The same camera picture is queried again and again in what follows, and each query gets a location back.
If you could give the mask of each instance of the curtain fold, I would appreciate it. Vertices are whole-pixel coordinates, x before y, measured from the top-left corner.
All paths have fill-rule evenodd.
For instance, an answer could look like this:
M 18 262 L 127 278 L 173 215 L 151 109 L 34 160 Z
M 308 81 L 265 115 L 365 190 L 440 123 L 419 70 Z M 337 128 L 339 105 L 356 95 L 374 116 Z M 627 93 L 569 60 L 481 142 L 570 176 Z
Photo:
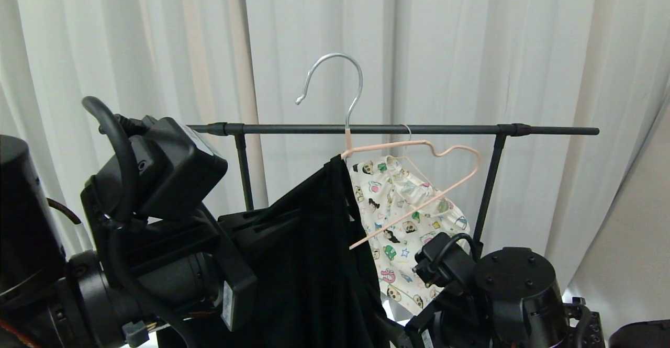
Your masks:
M 363 69 L 352 124 L 599 127 L 596 137 L 509 138 L 484 229 L 488 251 L 544 253 L 563 287 L 670 82 L 668 0 L 0 0 L 0 14 L 0 127 L 29 142 L 47 195 L 78 215 L 84 182 L 112 153 L 81 107 L 85 95 L 185 124 L 341 124 L 358 86 L 343 59 L 319 67 L 294 104 L 328 52 Z M 357 135 L 354 145 L 406 138 Z M 493 137 L 412 138 L 483 154 L 483 169 L 450 193 L 474 223 Z M 205 203 L 215 214 L 243 210 L 234 141 L 210 142 L 229 170 Z M 344 138 L 248 136 L 247 145 L 264 207 Z M 467 153 L 407 153 L 437 188 L 474 164 Z M 64 221 L 57 230 L 69 253 L 86 248 Z

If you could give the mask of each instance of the clothing rack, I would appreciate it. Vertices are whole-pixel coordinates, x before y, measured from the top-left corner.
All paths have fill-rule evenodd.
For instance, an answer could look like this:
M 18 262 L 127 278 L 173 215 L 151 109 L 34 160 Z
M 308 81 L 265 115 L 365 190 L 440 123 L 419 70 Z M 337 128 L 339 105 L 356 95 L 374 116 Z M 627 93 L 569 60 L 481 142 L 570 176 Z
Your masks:
M 302 124 L 240 124 L 240 123 L 213 123 L 203 126 L 189 126 L 194 131 L 208 133 L 217 136 L 234 136 L 239 158 L 240 172 L 242 174 L 242 190 L 244 191 L 244 203 L 247 210 L 253 210 L 253 197 L 251 195 L 251 179 L 249 177 L 249 162 L 247 160 L 247 142 L 244 138 L 247 134 L 343 134 L 343 125 L 302 125 Z M 528 135 L 586 135 L 595 136 L 600 133 L 598 128 L 587 127 L 533 127 L 526 124 L 497 124 L 495 126 L 402 126 L 402 125 L 352 125 L 352 134 L 412 134 L 422 135 L 495 135 L 493 143 L 493 154 L 488 166 L 486 183 L 482 202 L 479 205 L 477 222 L 474 227 L 472 238 L 479 246 L 477 252 L 481 253 L 481 243 L 484 220 L 488 212 L 488 205 L 493 193 L 493 184 L 498 173 L 500 157 L 505 148 L 505 140 L 508 136 Z

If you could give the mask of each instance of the black garment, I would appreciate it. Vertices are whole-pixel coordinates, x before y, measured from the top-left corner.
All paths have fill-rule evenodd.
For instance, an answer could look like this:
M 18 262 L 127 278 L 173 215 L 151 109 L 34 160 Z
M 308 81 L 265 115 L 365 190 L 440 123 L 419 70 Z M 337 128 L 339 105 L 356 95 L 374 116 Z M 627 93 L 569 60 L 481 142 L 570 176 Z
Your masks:
M 370 246 L 349 250 L 365 233 L 339 156 L 257 221 L 272 224 L 273 216 L 292 210 L 299 210 L 297 227 L 250 263 L 258 277 L 253 320 L 235 333 L 218 317 L 191 320 L 199 348 L 388 347 Z M 161 347 L 183 344 L 172 329 L 160 331 L 158 338 Z

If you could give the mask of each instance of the white label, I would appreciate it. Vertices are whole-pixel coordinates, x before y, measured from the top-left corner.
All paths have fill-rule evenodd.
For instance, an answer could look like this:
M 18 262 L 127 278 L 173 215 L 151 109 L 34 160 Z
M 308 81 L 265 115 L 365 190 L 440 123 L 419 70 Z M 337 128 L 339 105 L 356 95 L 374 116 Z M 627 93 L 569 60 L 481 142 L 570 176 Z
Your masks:
M 421 340 L 423 340 L 423 346 L 425 346 L 425 348 L 435 348 L 433 346 L 433 341 L 430 339 L 428 329 L 423 330 L 421 333 Z
M 228 330 L 232 331 L 232 303 L 235 301 L 235 293 L 228 285 L 228 282 L 223 282 L 223 311 L 221 312 L 221 318 L 228 326 Z
M 215 155 L 215 153 L 218 155 L 216 150 L 212 148 L 207 141 L 205 141 L 198 132 L 192 130 L 189 126 L 185 126 L 183 124 L 180 124 L 182 129 L 184 129 L 184 132 L 191 138 L 191 141 L 196 145 L 196 147 L 199 150 L 202 150 L 203 152 L 209 154 L 209 155 Z

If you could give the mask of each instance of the cartoon print fabric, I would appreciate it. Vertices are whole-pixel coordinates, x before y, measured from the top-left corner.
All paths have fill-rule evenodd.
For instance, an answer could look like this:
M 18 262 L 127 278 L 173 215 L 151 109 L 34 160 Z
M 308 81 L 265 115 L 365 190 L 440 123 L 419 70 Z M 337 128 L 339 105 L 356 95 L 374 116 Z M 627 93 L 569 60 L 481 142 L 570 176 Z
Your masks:
M 349 169 L 349 176 L 367 234 L 411 212 L 439 192 L 391 156 L 356 164 Z M 447 198 L 412 213 L 370 240 L 382 293 L 414 315 L 442 291 L 434 285 L 426 288 L 411 270 L 416 265 L 414 254 L 440 231 L 449 235 L 470 232 L 463 213 Z

